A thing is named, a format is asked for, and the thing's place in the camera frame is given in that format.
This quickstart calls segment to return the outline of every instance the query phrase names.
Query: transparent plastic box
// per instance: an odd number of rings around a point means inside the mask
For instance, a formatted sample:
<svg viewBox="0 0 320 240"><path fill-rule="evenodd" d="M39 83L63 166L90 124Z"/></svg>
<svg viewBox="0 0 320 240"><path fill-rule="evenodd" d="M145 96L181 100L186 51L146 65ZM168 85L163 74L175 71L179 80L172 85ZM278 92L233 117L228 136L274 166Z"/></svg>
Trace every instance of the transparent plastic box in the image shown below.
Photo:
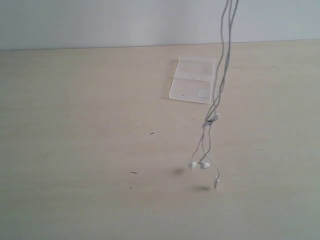
<svg viewBox="0 0 320 240"><path fill-rule="evenodd" d="M214 71L213 57L181 56L174 73L169 99L211 103Z"/></svg>

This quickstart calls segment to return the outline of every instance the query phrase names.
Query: table surface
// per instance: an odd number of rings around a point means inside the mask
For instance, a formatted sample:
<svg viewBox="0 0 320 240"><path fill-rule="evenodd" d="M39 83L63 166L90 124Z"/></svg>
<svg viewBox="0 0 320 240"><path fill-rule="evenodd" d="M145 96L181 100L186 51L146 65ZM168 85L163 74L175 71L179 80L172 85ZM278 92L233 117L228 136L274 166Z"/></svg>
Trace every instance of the table surface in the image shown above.
<svg viewBox="0 0 320 240"><path fill-rule="evenodd" d="M186 168L209 106L168 93L180 55L220 52L0 52L0 238L318 239L320 41L232 46L212 189Z"/></svg>

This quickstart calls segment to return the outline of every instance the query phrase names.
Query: wooden table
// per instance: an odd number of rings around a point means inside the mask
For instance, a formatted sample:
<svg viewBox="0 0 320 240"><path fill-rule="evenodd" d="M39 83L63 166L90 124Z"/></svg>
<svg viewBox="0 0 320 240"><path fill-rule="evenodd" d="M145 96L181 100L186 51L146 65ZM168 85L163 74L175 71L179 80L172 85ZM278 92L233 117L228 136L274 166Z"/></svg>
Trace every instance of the wooden table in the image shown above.
<svg viewBox="0 0 320 240"><path fill-rule="evenodd" d="M212 189L186 169L209 106L168 93L220 49L0 52L0 239L318 239L320 41L232 46Z"/></svg>

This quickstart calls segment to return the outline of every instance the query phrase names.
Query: earphone plug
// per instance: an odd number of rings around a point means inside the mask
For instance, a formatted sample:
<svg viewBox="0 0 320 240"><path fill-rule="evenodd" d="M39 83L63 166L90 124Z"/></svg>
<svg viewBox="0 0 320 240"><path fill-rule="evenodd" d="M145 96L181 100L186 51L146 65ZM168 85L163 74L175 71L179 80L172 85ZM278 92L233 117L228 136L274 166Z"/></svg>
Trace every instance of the earphone plug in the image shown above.
<svg viewBox="0 0 320 240"><path fill-rule="evenodd" d="M213 183L214 188L217 187L219 182L220 182L220 178L219 177L214 180L214 183Z"/></svg>
<svg viewBox="0 0 320 240"><path fill-rule="evenodd" d="M197 164L198 163L196 161L193 161L193 162L190 162L188 166L191 170L193 170L197 167Z"/></svg>
<svg viewBox="0 0 320 240"><path fill-rule="evenodd" d="M203 161L200 163L200 167L202 170L207 169L208 167L210 167L210 163Z"/></svg>

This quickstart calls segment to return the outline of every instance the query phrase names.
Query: white wall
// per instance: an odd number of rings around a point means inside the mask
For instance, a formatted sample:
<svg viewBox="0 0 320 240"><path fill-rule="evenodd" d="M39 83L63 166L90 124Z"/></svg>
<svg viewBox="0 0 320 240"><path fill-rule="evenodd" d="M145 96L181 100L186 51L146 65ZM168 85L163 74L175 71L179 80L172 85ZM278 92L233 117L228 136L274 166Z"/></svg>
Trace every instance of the white wall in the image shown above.
<svg viewBox="0 0 320 240"><path fill-rule="evenodd" d="M224 0L0 0L0 50L220 41ZM234 42L320 39L319 0L240 0Z"/></svg>

